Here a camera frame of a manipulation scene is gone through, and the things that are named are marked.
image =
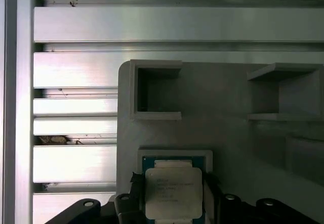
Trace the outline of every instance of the square compartment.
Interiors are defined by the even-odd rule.
[[[248,73],[250,120],[318,121],[322,118],[322,65],[275,63]]]
[[[130,118],[179,120],[181,112],[164,100],[164,91],[181,70],[181,61],[131,60]]]

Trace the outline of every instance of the aluminum profile frame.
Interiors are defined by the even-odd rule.
[[[324,11],[316,8],[36,7],[34,13],[40,43],[324,40]]]
[[[32,224],[33,5],[17,0],[15,223]]]
[[[34,54],[34,87],[117,87],[120,65],[131,59],[181,60],[184,62],[258,63],[294,62],[321,64],[324,52],[314,51],[115,51],[54,52]],[[62,61],[68,67],[62,67]]]
[[[116,182],[116,145],[33,149],[34,183]]]
[[[34,99],[34,116],[117,116],[117,98]]]
[[[33,132],[35,136],[116,135],[117,117],[37,117],[34,120]]]
[[[17,0],[0,0],[0,222],[15,222]]]

